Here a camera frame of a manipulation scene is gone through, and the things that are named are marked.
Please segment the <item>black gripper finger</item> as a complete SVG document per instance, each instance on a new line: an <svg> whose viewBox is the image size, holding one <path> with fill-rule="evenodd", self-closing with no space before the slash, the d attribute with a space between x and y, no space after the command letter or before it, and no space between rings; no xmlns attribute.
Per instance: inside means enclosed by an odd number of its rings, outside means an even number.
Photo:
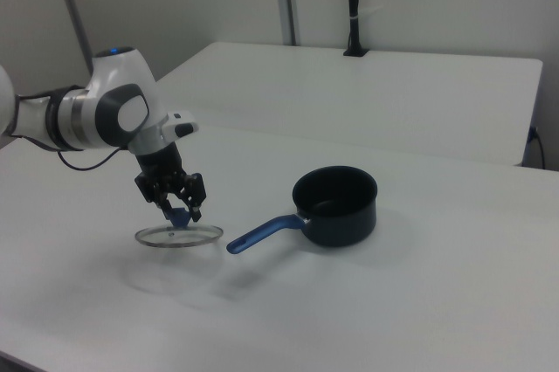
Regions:
<svg viewBox="0 0 559 372"><path fill-rule="evenodd" d="M172 206L168 199L168 187L166 183L158 177L139 174L135 178L135 184L148 203L154 203L159 208L167 220L171 219Z"/></svg>
<svg viewBox="0 0 559 372"><path fill-rule="evenodd" d="M198 222L202 217L202 204L207 197L204 179L201 174L194 173L191 175L185 174L181 181L180 198L187 205L192 221Z"/></svg>

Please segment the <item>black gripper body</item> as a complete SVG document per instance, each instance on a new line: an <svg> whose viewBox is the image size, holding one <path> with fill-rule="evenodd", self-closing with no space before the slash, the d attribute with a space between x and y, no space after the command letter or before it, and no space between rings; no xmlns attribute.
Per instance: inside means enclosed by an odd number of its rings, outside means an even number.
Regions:
<svg viewBox="0 0 559 372"><path fill-rule="evenodd" d="M135 183L141 192L154 192L156 185L165 192L179 192L183 188L182 158L174 142L152 154L135 158L141 168Z"/></svg>

